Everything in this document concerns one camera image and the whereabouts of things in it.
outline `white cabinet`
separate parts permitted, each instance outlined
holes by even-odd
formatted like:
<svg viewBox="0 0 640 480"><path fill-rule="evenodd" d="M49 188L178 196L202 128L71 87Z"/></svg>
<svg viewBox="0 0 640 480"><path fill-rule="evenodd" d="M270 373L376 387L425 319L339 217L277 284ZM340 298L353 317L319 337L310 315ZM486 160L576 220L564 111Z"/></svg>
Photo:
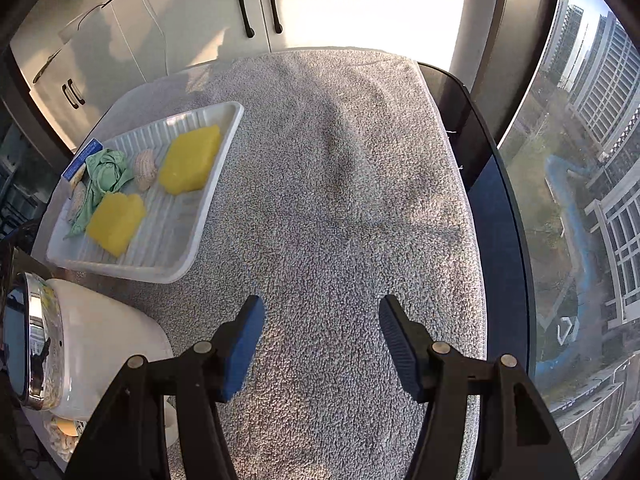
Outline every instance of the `white cabinet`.
<svg viewBox="0 0 640 480"><path fill-rule="evenodd" d="M262 0L272 51L355 46L449 68L464 0Z"/></svg>
<svg viewBox="0 0 640 480"><path fill-rule="evenodd" d="M47 58L63 46L65 25L108 0L38 0L11 40L11 48L30 88Z"/></svg>
<svg viewBox="0 0 640 480"><path fill-rule="evenodd" d="M113 8L107 5L82 21L32 92L73 149L121 95L144 82Z"/></svg>
<svg viewBox="0 0 640 480"><path fill-rule="evenodd" d="M243 0L254 34L247 36L239 0L148 0L166 40L168 71L213 59L269 51L260 0Z"/></svg>
<svg viewBox="0 0 640 480"><path fill-rule="evenodd" d="M113 12L146 82L167 75L164 36L148 1L113 0Z"/></svg>

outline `metal screw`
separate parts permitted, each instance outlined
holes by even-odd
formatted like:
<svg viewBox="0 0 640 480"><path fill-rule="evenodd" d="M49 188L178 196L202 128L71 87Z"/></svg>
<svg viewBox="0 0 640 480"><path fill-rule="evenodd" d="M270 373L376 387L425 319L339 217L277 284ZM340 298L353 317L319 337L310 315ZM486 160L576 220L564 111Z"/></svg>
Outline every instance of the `metal screw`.
<svg viewBox="0 0 640 480"><path fill-rule="evenodd" d="M207 354L211 350L211 343L209 341L198 341L193 345L193 351L196 354Z"/></svg>
<svg viewBox="0 0 640 480"><path fill-rule="evenodd" d="M500 362L507 368L515 368L515 365L518 364L518 360L511 354L505 354L500 357Z"/></svg>
<svg viewBox="0 0 640 480"><path fill-rule="evenodd" d="M449 343L445 343L444 341L436 341L431 345L431 349L433 349L436 354L448 354L451 351L451 346Z"/></svg>
<svg viewBox="0 0 640 480"><path fill-rule="evenodd" d="M134 355L127 361L127 366L129 368L140 368L144 363L145 360L142 358L142 355Z"/></svg>

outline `gray towel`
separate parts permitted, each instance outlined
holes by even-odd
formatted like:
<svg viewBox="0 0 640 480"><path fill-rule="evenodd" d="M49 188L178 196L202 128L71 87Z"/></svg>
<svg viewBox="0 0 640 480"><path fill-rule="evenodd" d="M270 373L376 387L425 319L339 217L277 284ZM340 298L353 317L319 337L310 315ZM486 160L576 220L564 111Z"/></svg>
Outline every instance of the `gray towel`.
<svg viewBox="0 0 640 480"><path fill-rule="evenodd" d="M403 57L290 51L137 88L95 136L228 100L244 118L190 272L170 285L77 279L148 313L176 353L209 338L247 295L264 299L244 389L220 408L240 478L402 478L425 407L399 383L380 298L396 294L467 356L486 349L473 221L433 99ZM460 478L477 424L471 399Z"/></svg>

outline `chrome lid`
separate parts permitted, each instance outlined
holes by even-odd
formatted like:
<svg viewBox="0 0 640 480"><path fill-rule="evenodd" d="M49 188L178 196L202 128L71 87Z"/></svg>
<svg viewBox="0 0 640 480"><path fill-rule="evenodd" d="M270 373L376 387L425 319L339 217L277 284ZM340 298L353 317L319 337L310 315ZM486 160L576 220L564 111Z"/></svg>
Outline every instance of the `chrome lid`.
<svg viewBox="0 0 640 480"><path fill-rule="evenodd" d="M62 318L55 292L35 274L18 273L9 288L4 345L10 382L22 404L55 408L64 376Z"/></svg>

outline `tall building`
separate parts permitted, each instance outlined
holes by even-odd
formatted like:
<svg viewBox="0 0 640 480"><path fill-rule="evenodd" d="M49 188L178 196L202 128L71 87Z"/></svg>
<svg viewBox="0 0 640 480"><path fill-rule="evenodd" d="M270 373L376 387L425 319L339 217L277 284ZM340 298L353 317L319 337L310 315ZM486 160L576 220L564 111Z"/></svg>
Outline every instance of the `tall building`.
<svg viewBox="0 0 640 480"><path fill-rule="evenodd" d="M582 90L582 87L584 86L584 81L587 79L587 76L591 71L591 67L595 62L596 56L598 55L598 49L600 48L600 43L602 42L602 37L604 36L604 28L606 25L607 19L604 16L600 16L600 19L598 20L598 28L596 29L596 35L593 38L593 44L587 51L586 56L584 56L582 64L580 65L580 70L578 70L578 75L575 77L574 86L571 88L569 102L571 102L572 104L575 103L575 100L580 94L580 90Z"/></svg>
<svg viewBox="0 0 640 480"><path fill-rule="evenodd" d="M542 64L540 70L548 72L551 62L553 61L556 48L560 43L560 36L562 34L562 25L564 24L564 16L569 6L569 0L558 0L558 6L556 7L556 14L554 15L553 25L551 25L551 35L549 41L546 44L546 49L542 54Z"/></svg>
<svg viewBox="0 0 640 480"><path fill-rule="evenodd" d="M555 85L562 79L562 73L574 49L583 12L580 7L570 5L564 14L560 40L558 41L558 46L556 46L556 51L553 54L551 64L547 71L549 80Z"/></svg>
<svg viewBox="0 0 640 480"><path fill-rule="evenodd" d="M555 85L560 82L569 56L574 49L582 21L582 12L580 7L569 5L569 0L558 0L554 22L551 26L551 35L540 65L540 70L546 72L548 78Z"/></svg>
<svg viewBox="0 0 640 480"><path fill-rule="evenodd" d="M613 12L600 17L589 55L583 60L568 109L600 152L612 155L640 104L640 56Z"/></svg>
<svg viewBox="0 0 640 480"><path fill-rule="evenodd" d="M589 377L549 411L582 480L602 478L640 416L640 352Z"/></svg>
<svg viewBox="0 0 640 480"><path fill-rule="evenodd" d="M613 154L586 185L593 200L584 212L590 230L602 235L610 267L612 297L602 312L608 328L640 318L640 108L633 112Z"/></svg>

